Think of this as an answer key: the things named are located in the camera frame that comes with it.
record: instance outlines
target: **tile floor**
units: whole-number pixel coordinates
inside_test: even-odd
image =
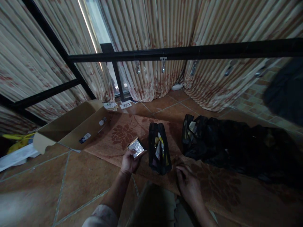
[[[272,126],[227,108],[220,113],[202,109],[182,90],[119,112],[183,122],[185,114]],[[1,226],[81,226],[108,191],[119,168],[86,152],[76,153],[59,144],[44,155],[0,173]],[[146,180],[133,175],[119,224],[125,226]],[[238,226],[216,215],[220,226]]]

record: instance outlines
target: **hand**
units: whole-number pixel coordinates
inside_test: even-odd
[[[120,171],[126,175],[131,175],[138,167],[139,159],[134,160],[133,154],[136,151],[127,150],[123,155],[122,165]]]
[[[194,210],[201,205],[204,205],[200,181],[193,174],[189,166],[176,166],[179,187],[183,198]]]

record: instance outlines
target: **black fabric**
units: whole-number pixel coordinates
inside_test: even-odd
[[[197,128],[191,131],[190,123]],[[279,128],[186,115],[182,131],[183,154],[219,168],[242,173],[268,183],[302,189],[303,156]]]
[[[294,58],[279,71],[263,101],[274,114],[303,126],[303,58]]]
[[[156,157],[155,147],[155,138],[158,137],[158,132],[160,133],[164,144],[164,150],[161,150],[161,154],[163,155],[160,155],[160,160],[158,160],[158,158]],[[165,175],[171,170],[171,160],[169,155],[165,128],[162,123],[150,123],[148,132],[148,143],[149,166],[153,171],[156,171],[161,175]]]

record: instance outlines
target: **sleeve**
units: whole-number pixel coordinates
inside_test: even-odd
[[[99,205],[93,214],[85,220],[82,227],[116,227],[118,218],[114,211],[106,205]]]

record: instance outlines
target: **rug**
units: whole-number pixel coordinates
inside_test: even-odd
[[[215,213],[245,226],[292,226],[303,223],[301,191],[282,184],[266,184],[183,156],[182,124],[179,123],[112,112],[110,123],[84,151],[120,167],[127,146],[136,137],[148,148],[148,129],[151,122],[164,124],[172,170],[164,176],[153,172],[148,166],[146,152],[135,174],[180,195],[175,167],[185,163],[196,173],[201,182],[205,204]]]

